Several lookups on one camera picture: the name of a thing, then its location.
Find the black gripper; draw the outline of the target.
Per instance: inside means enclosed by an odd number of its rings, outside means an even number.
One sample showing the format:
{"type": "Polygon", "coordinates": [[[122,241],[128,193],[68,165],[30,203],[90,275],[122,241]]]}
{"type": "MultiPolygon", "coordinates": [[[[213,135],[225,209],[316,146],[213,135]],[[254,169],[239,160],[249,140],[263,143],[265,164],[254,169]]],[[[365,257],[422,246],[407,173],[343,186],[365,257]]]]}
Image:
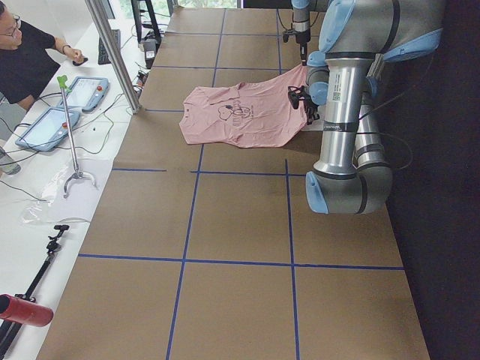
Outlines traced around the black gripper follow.
{"type": "Polygon", "coordinates": [[[287,43],[291,37],[295,38],[295,42],[299,44],[299,52],[301,65],[307,65],[307,44],[311,40],[311,23],[309,20],[296,22],[292,21],[290,28],[286,29],[282,34],[282,40],[287,43]]]}
{"type": "Polygon", "coordinates": [[[287,96],[294,110],[297,110],[300,103],[303,103],[304,112],[307,116],[307,125],[311,125],[315,120],[319,119],[318,106],[312,101],[306,87],[290,85],[288,87],[287,96]]]}

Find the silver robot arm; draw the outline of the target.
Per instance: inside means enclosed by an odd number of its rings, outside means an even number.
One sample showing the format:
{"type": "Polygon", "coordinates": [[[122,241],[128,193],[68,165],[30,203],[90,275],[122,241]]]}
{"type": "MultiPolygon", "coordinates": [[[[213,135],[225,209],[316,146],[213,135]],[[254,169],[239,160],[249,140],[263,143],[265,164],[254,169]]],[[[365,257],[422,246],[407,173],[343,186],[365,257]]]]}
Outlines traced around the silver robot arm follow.
{"type": "Polygon", "coordinates": [[[301,51],[306,87],[291,90],[309,118],[323,110],[319,160],[305,177],[307,201],[321,214],[366,214],[382,207],[392,188],[374,118],[380,56],[402,62],[433,53],[443,31],[444,1],[294,1],[292,30],[305,47],[310,11],[325,16],[316,52],[301,51]]]}
{"type": "Polygon", "coordinates": [[[292,22],[290,28],[283,31],[283,42],[291,37],[299,45],[301,65],[306,66],[308,60],[308,43],[311,40],[311,11],[326,12],[330,1],[324,0],[292,0],[292,22]]]}

